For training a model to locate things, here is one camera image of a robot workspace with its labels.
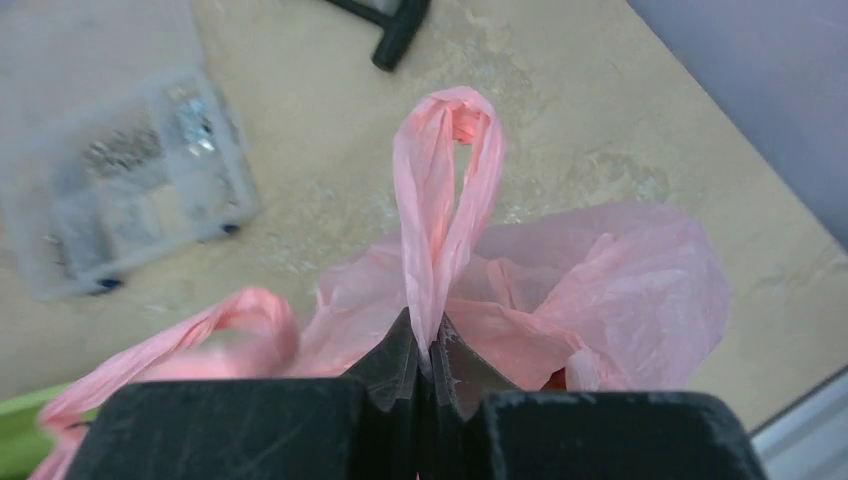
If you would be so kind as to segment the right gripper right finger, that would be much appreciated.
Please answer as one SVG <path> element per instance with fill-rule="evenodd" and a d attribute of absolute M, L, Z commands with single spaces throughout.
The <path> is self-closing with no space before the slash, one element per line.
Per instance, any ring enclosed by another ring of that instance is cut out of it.
<path fill-rule="evenodd" d="M 449 320 L 423 386 L 427 479 L 762 479 L 744 427 L 697 392 L 523 391 Z"/>

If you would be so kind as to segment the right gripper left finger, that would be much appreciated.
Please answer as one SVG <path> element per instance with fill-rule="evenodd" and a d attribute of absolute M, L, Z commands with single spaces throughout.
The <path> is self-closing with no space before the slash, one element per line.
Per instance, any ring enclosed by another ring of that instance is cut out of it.
<path fill-rule="evenodd" d="M 413 479 L 418 347 L 402 312 L 338 378 L 147 382 L 100 409 L 71 479 Z"/>

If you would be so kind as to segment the pink plastic bag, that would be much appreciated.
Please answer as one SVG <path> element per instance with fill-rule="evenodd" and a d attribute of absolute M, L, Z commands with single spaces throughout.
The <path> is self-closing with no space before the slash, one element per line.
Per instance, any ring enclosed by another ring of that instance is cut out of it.
<path fill-rule="evenodd" d="M 305 328 L 247 287 L 106 360 L 46 403 L 36 479 L 63 478 L 82 420 L 141 381 L 335 377 L 402 310 L 419 350 L 443 318 L 509 381 L 537 390 L 682 388 L 720 343 L 730 293 L 701 225 L 664 204 L 613 203 L 491 226 L 506 138 L 494 107 L 455 87 L 424 98 L 394 138 L 400 230 L 320 279 Z"/>

